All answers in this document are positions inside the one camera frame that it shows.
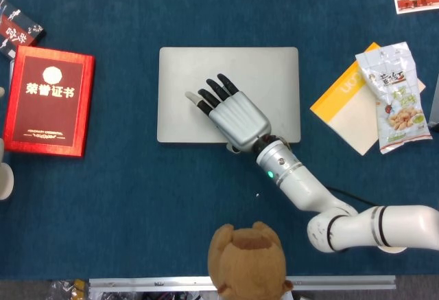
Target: bear ear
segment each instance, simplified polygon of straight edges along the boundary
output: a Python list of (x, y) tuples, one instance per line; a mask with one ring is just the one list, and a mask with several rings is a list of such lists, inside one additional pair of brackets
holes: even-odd
[(232, 295), (234, 295), (233, 289), (226, 284), (222, 284), (217, 291), (218, 294), (223, 298), (230, 298)]
[(293, 289), (293, 283), (288, 280), (285, 280), (283, 282), (282, 288), (284, 293), (287, 291), (291, 291)]

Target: silver laptop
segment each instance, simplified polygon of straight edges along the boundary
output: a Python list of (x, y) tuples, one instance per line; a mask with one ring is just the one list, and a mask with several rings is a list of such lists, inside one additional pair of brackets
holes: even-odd
[(268, 117), (272, 134), (300, 141), (298, 51), (295, 47), (163, 47), (158, 75), (157, 140), (226, 143), (186, 97), (210, 89), (223, 73)]

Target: blue table surface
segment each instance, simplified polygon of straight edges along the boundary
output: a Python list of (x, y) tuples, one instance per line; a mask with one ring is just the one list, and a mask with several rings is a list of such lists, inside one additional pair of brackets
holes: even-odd
[[(0, 278), (207, 275), (216, 228), (256, 220), (279, 234), (289, 275), (439, 273), (434, 251), (319, 253), (306, 234), (313, 214), (297, 210), (254, 157), (156, 140), (161, 47), (295, 46), (299, 159), (325, 185), (382, 205), (438, 208), (438, 135), (387, 155), (375, 144), (361, 157), (309, 107), (371, 42), (407, 41), (429, 116), (439, 11), (398, 16), (393, 0), (10, 1), (47, 30), (42, 47), (92, 54), (96, 72), (83, 159), (10, 155), (15, 188), (0, 203)], [(1, 58), (0, 85), (8, 74)]]

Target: robotic arm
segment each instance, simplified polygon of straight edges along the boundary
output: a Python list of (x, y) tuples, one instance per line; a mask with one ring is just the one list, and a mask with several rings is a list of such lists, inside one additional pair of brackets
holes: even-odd
[(234, 152), (254, 152), (256, 162), (303, 211), (319, 214), (308, 224), (308, 238), (322, 252), (354, 246), (416, 247), (439, 251), (439, 212), (426, 206), (372, 207), (360, 214), (334, 197), (294, 156), (288, 143), (271, 135), (267, 117), (224, 75), (223, 86), (208, 79), (217, 94), (200, 89), (185, 95), (227, 138)]

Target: snack bag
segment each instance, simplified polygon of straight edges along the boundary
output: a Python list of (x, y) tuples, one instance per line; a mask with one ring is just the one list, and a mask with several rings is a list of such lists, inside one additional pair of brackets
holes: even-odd
[(377, 96), (381, 153), (408, 141), (431, 139), (420, 105), (416, 65), (407, 43), (381, 47), (355, 57), (364, 80)]

